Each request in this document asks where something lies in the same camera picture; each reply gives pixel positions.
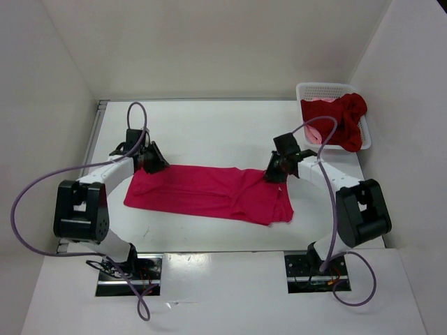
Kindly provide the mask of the magenta t shirt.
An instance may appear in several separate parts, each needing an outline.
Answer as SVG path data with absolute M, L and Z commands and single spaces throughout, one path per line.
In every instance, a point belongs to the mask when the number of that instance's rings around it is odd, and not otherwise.
M 287 185 L 268 183 L 263 175 L 256 169 L 192 165 L 172 165 L 155 174 L 139 170 L 124 205 L 263 226 L 291 222 L 294 211 Z

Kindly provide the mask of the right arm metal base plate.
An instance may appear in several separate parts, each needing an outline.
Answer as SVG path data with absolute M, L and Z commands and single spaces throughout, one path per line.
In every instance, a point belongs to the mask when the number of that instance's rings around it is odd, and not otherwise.
M 311 268 L 304 251 L 285 252 L 284 263 L 289 294 L 332 292 L 333 288 L 351 291 L 343 257 L 333 260 L 323 273 Z

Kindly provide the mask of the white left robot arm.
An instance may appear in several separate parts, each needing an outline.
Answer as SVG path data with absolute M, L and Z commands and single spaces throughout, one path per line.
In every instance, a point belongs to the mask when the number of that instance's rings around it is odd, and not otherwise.
M 136 247 L 112 231 L 108 196 L 125 179 L 141 172 L 158 174 L 169 164 L 157 144 L 141 144 L 131 154 L 115 150 L 104 164 L 75 180 L 64 180 L 57 190 L 54 234 L 80 243 L 98 253 L 106 264 L 115 263 L 115 271 L 125 279 L 133 278 L 145 263 Z

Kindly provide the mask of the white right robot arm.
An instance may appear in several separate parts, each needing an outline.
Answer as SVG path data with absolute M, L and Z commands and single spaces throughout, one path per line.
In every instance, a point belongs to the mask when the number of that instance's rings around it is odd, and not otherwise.
M 290 155 L 273 151 L 264 179 L 278 184 L 289 176 L 327 191 L 331 201 L 332 232 L 307 248 L 306 263 L 311 273 L 324 273 L 334 256 L 391 231 L 386 201 L 376 180 L 347 175 L 311 150 Z

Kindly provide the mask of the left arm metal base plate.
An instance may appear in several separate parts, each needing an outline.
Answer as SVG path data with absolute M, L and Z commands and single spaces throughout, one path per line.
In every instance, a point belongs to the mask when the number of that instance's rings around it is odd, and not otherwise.
M 138 293 L 148 290 L 147 296 L 159 296 L 163 255 L 139 253 L 138 259 L 142 263 L 142 268 L 132 274 L 124 270 L 126 277 Z M 97 262 L 88 260 L 86 263 L 99 271 L 95 292 L 96 297 L 129 297 L 133 295 L 133 291 L 127 282 L 108 261 Z

